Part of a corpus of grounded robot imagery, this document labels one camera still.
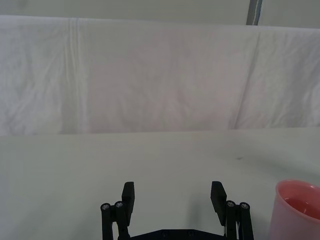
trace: wrinkled white cloth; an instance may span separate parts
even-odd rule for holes
[[[0,16],[0,135],[315,127],[320,30]]]

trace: gray wall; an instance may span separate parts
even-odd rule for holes
[[[249,1],[0,0],[0,14],[244,25]]]
[[[263,0],[259,25],[320,28],[320,0]]]

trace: plastic cup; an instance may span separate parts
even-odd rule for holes
[[[269,240],[320,240],[320,187],[298,180],[276,185]]]

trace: white table surface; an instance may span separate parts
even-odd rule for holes
[[[100,205],[119,201],[126,181],[131,236],[222,234],[210,201],[221,181],[265,240],[276,183],[320,185],[319,157],[320,128],[0,137],[0,239],[100,240]]]

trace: screw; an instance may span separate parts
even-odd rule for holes
[[[108,208],[109,208],[108,204],[102,205],[102,207],[101,207],[102,210],[107,210]]]
[[[192,231],[192,230],[188,231],[188,236],[189,237],[193,237],[194,235],[195,235],[194,231]]]
[[[228,205],[229,207],[231,207],[231,208],[235,206],[234,203],[231,202],[231,201],[228,201],[228,202],[227,202],[227,205]]]
[[[115,206],[116,206],[117,208],[121,208],[121,207],[123,206],[123,204],[122,204],[122,202],[117,202],[117,203],[115,204]]]
[[[167,231],[162,231],[161,235],[162,235],[163,238],[166,238],[166,237],[168,237],[168,232]]]
[[[248,204],[246,204],[246,203],[241,203],[241,207],[243,209],[248,209],[249,208]]]

